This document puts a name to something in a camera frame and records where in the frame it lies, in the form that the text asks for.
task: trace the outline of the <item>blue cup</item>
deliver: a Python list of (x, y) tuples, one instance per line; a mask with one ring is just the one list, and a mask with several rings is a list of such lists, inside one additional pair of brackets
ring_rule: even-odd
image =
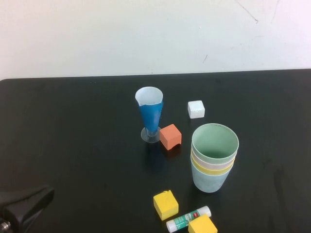
[(141, 138), (146, 142), (159, 141), (159, 121), (163, 107), (162, 91), (153, 86), (146, 86), (136, 92), (135, 99), (145, 126), (141, 131)]

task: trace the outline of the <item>scuff mark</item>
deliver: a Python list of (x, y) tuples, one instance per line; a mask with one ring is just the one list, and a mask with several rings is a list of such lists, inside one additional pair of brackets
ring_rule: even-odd
[(274, 173), (273, 173), (273, 181), (274, 181), (274, 187), (276, 190), (276, 198), (278, 201), (278, 204), (281, 208), (281, 211), (284, 215), (284, 220), (285, 220), (285, 224), (287, 227), (287, 232), (289, 233), (294, 233), (297, 232), (294, 230), (294, 227), (292, 225), (292, 218), (290, 216), (288, 207), (286, 206), (286, 199), (284, 196), (284, 188), (283, 188), (283, 183), (285, 181), (287, 181), (286, 177), (285, 177), (285, 172), (284, 172), (284, 168), (278, 168)]
[(262, 162), (262, 168), (265, 169), (266, 166), (267, 166), (269, 163), (271, 163), (271, 162), (272, 162), (272, 160), (271, 160), (270, 158), (268, 158), (266, 161)]
[(272, 215), (269, 215), (269, 217), (268, 217), (268, 229), (269, 229), (269, 232), (271, 232), (271, 233), (276, 232), (276, 225), (274, 223)]
[(202, 63), (204, 63), (206, 59), (207, 59), (207, 54), (206, 54), (206, 57), (205, 57), (205, 59), (204, 59), (204, 61)]
[(276, 10), (277, 10), (277, 6), (278, 6), (279, 3), (280, 3), (280, 0), (277, 0), (277, 2), (276, 2), (276, 8), (274, 9), (274, 14), (273, 14), (273, 18), (272, 18), (272, 20), (271, 20), (271, 23), (273, 23), (273, 20), (274, 20), (274, 18), (275, 18), (275, 16), (276, 16)]
[(256, 24), (258, 23), (258, 20), (245, 8), (241, 5), (241, 3), (239, 3), (237, 0), (235, 0), (235, 2), (240, 6), (242, 7), (253, 19), (254, 21), (256, 21)]

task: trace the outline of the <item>white cube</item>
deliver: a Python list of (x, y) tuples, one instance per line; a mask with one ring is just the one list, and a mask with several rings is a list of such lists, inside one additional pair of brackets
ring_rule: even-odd
[(188, 113), (191, 119), (204, 117), (205, 108), (201, 100), (188, 102)]

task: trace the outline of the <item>block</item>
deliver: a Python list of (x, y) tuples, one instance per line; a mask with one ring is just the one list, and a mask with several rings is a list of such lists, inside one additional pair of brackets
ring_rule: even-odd
[(181, 132), (174, 124), (169, 125), (160, 130), (160, 141), (167, 150), (170, 150), (174, 146), (181, 144)]
[(202, 118), (205, 115), (205, 108), (201, 100), (188, 102), (188, 113), (191, 119)]
[(202, 215), (189, 223), (190, 233), (217, 233), (217, 228), (207, 215)]
[(178, 214), (178, 203), (171, 190), (155, 195), (154, 206), (162, 221)]

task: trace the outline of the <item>plastic cup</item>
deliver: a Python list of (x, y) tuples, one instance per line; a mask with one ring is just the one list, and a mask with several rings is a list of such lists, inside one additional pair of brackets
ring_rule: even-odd
[(201, 125), (194, 131), (191, 148), (202, 161), (220, 165), (236, 156), (239, 139), (227, 126), (210, 123)]
[(139, 89), (135, 94), (145, 128), (140, 135), (146, 142), (158, 142), (160, 140), (159, 121), (163, 106), (163, 93), (153, 86)]
[(209, 170), (222, 170), (225, 169), (227, 167), (229, 167), (235, 160), (235, 156), (229, 160), (228, 162), (224, 163), (224, 164), (209, 164), (203, 160), (201, 160), (195, 153), (194, 151), (191, 149), (191, 155), (193, 156), (194, 161), (199, 164), (200, 166), (209, 169)]
[(218, 191), (224, 184), (230, 170), (218, 176), (204, 174), (199, 171), (191, 160), (192, 177), (195, 186), (205, 193), (213, 193)]
[(234, 159), (233, 161), (231, 161), (230, 164), (228, 164), (226, 167), (222, 168), (222, 169), (208, 169), (205, 168), (203, 166), (201, 166), (200, 164), (198, 164), (195, 160), (195, 155), (192, 153), (191, 154), (191, 161), (193, 162), (194, 166), (201, 172), (207, 174), (207, 175), (212, 175), (212, 176), (218, 176), (218, 175), (222, 175), (224, 173), (226, 173), (227, 171), (229, 171), (234, 164)]

